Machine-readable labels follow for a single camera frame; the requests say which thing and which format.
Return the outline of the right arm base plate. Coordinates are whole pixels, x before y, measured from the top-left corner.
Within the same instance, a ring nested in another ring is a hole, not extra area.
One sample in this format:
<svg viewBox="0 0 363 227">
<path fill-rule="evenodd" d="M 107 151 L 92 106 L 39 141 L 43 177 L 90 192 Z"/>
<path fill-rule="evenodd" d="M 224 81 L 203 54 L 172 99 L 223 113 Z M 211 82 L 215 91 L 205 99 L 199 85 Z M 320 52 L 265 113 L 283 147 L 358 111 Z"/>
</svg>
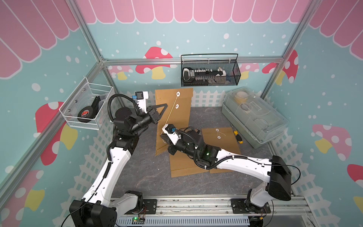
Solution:
<svg viewBox="0 0 363 227">
<path fill-rule="evenodd" d="M 247 199 L 244 198 L 230 200 L 233 214 L 256 214 L 263 216 L 271 213 L 268 203 L 266 203 L 263 207 L 258 207 L 256 205 L 249 204 L 246 200 Z"/>
</svg>

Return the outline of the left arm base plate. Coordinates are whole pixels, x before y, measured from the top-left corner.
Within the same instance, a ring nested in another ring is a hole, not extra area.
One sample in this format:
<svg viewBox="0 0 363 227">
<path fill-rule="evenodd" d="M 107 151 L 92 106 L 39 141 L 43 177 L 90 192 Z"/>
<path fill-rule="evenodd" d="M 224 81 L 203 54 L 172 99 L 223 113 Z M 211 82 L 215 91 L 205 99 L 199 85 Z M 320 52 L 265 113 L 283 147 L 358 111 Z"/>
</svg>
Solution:
<svg viewBox="0 0 363 227">
<path fill-rule="evenodd" d="M 144 214 L 156 214 L 157 209 L 157 199 L 144 199 L 141 210 L 137 211 L 128 211 L 125 214 L 127 215 L 144 215 Z"/>
</svg>

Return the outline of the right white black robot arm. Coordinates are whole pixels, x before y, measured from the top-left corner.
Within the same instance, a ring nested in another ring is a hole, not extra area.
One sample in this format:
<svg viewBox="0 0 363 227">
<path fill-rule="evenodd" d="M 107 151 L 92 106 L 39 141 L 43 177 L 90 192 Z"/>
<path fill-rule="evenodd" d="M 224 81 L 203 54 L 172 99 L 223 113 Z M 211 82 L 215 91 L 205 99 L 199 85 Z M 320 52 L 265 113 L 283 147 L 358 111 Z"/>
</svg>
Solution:
<svg viewBox="0 0 363 227">
<path fill-rule="evenodd" d="M 180 151 L 204 170 L 232 170 L 253 176 L 262 183 L 248 191 L 247 197 L 238 203 L 243 213 L 267 213 L 267 205 L 276 199 L 290 201 L 292 198 L 292 172 L 279 156 L 270 159 L 238 155 L 223 148 L 206 144 L 200 131 L 194 128 L 177 129 L 172 124 L 162 128 L 161 138 L 168 144 L 168 152 Z"/>
</svg>

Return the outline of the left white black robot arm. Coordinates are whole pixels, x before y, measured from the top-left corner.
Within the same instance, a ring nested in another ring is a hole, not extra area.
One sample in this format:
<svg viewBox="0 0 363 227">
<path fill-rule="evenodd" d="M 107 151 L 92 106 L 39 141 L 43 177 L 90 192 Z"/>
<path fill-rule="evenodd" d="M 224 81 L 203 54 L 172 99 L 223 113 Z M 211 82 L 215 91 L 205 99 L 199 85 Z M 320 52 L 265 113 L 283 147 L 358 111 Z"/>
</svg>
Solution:
<svg viewBox="0 0 363 227">
<path fill-rule="evenodd" d="M 113 136 L 106 148 L 106 162 L 90 189 L 81 200 L 74 200 L 69 217 L 76 227 L 113 227 L 117 219 L 132 211 L 143 209 L 143 194 L 127 191 L 123 197 L 111 201 L 112 192 L 126 163 L 139 142 L 140 135 L 150 124 L 158 124 L 167 104 L 146 106 L 144 92 L 132 97 L 114 94 L 107 102 L 107 113 L 113 123 Z"/>
</svg>

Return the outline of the brown kraft file bag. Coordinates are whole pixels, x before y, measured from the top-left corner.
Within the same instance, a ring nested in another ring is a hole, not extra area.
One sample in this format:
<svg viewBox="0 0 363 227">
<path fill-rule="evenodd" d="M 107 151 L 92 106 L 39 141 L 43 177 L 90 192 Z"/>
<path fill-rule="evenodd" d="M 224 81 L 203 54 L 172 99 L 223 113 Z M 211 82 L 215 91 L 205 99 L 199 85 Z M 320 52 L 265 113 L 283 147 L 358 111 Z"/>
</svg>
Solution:
<svg viewBox="0 0 363 227">
<path fill-rule="evenodd" d="M 193 159 L 186 154 L 177 151 L 174 155 L 169 155 L 171 178 L 191 176 L 206 173 L 208 170 L 202 169 L 195 165 Z"/>
<path fill-rule="evenodd" d="M 241 155 L 239 143 L 231 127 L 201 129 L 206 144 L 223 148 L 231 153 Z"/>
<path fill-rule="evenodd" d="M 157 125 L 156 155 L 167 151 L 167 143 L 162 140 L 162 128 L 173 124 L 176 128 L 189 126 L 193 89 L 159 89 L 156 90 L 156 104 L 167 104 L 161 120 Z"/>
</svg>

